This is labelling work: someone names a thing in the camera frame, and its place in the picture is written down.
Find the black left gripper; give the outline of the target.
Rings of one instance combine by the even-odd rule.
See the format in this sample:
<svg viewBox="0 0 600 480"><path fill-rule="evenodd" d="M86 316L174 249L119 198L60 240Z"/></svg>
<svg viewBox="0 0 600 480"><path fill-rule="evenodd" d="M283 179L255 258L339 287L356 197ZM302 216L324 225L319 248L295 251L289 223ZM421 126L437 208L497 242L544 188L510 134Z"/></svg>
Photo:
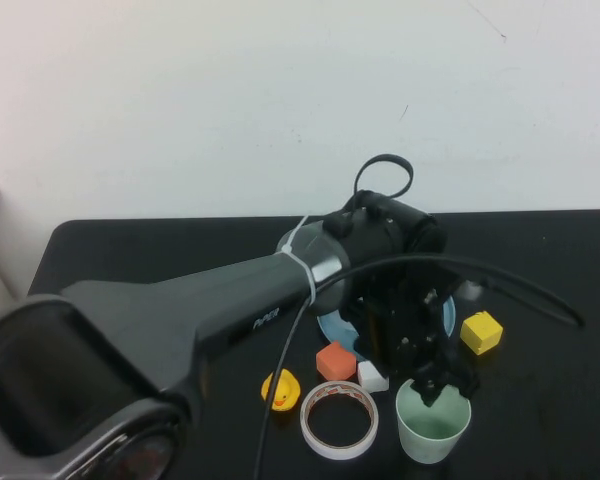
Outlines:
<svg viewBox="0 0 600 480"><path fill-rule="evenodd" d="M463 352L432 362L444 328L444 303L461 283L458 273L435 262L377 267L352 276L347 320L358 332L355 350L384 376L409 375L425 406L447 385L471 399L480 386Z"/></svg>

